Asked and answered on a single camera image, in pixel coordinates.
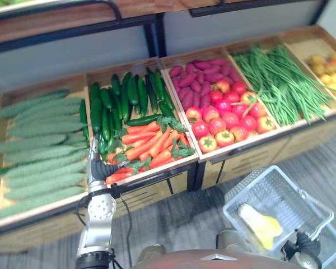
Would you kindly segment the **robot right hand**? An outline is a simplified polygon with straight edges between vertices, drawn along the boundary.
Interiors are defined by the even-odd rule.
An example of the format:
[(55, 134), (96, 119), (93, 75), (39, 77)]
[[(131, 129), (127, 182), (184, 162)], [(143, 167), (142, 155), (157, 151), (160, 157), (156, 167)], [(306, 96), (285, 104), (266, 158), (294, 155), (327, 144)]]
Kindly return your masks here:
[(296, 249), (298, 252), (305, 252), (311, 256), (318, 256), (321, 252), (321, 242), (319, 238), (311, 240), (306, 232), (296, 232)]

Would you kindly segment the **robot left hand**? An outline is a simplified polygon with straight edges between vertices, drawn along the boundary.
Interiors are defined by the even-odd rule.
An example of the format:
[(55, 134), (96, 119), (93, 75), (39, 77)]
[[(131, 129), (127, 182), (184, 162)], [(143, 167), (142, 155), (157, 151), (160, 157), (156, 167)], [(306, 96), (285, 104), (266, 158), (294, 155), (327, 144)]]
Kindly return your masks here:
[(87, 185), (89, 193), (107, 188), (106, 178), (130, 163), (128, 160), (116, 165), (102, 162), (98, 149), (99, 137), (98, 134), (94, 136), (87, 155)]

